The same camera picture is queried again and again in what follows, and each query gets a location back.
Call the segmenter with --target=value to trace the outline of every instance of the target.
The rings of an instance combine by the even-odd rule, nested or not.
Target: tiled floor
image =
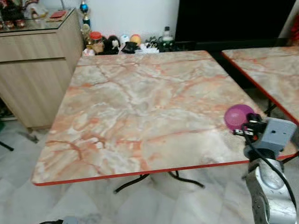
[[[253,224],[251,198],[241,176],[247,165],[181,171],[206,185],[200,189],[166,173],[154,174],[119,194],[113,190],[136,177],[36,187],[30,176],[44,145],[27,140],[17,121],[6,123],[0,140],[0,224],[37,224],[66,216],[80,224]],[[285,174],[299,199],[299,160],[289,162]]]

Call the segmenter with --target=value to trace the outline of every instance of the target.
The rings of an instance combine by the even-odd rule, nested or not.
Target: marble table top
[[[79,60],[32,176],[50,185],[246,162],[225,111],[261,112],[205,51]],[[289,144],[283,155],[295,149]]]
[[[299,48],[224,50],[224,56],[299,125]]]

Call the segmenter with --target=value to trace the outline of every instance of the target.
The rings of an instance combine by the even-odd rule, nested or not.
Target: orange ball
[[[137,45],[141,44],[141,38],[138,34],[133,34],[130,38],[130,41],[137,43]]]

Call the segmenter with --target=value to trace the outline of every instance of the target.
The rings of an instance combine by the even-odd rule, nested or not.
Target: cabinet drawer
[[[64,59],[0,64],[0,96],[25,127],[52,124],[70,80]]]
[[[64,57],[57,34],[0,37],[0,62]]]

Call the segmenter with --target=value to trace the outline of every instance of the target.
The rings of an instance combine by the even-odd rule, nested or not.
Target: red table edge
[[[279,159],[283,160],[289,157],[292,157],[297,153],[292,155],[282,155]],[[243,164],[248,163],[249,160],[245,161],[236,161],[236,162],[224,162],[224,163],[214,163],[214,164],[206,164],[206,165],[197,165],[197,166],[189,166],[189,167],[179,167],[179,168],[170,168],[170,169],[157,169],[157,170],[150,170],[150,171],[141,171],[141,172],[134,172],[134,173],[127,173],[127,174],[114,174],[114,175],[107,175],[107,176],[97,176],[97,177],[89,177],[89,178],[81,178],[81,179],[73,179],[73,180],[66,180],[66,181],[52,181],[52,182],[45,182],[45,183],[34,183],[36,186],[49,186],[49,185],[57,185],[57,184],[67,184],[67,183],[76,183],[76,182],[84,182],[84,181],[95,181],[101,179],[110,179],[115,177],[123,177],[123,176],[134,176],[134,175],[144,175],[144,174],[154,174],[154,173],[163,173],[163,172],[171,172],[176,170],[184,170],[184,169],[197,169],[197,168],[206,168],[206,167],[219,167],[219,166],[228,166],[228,165],[236,165],[236,164]]]
[[[251,81],[267,98],[276,104],[296,125],[299,125],[299,120],[294,118],[275,98],[273,98],[262,86],[260,86],[253,78],[251,78],[233,59],[221,52],[222,56],[227,59],[233,66],[235,66],[249,81]]]

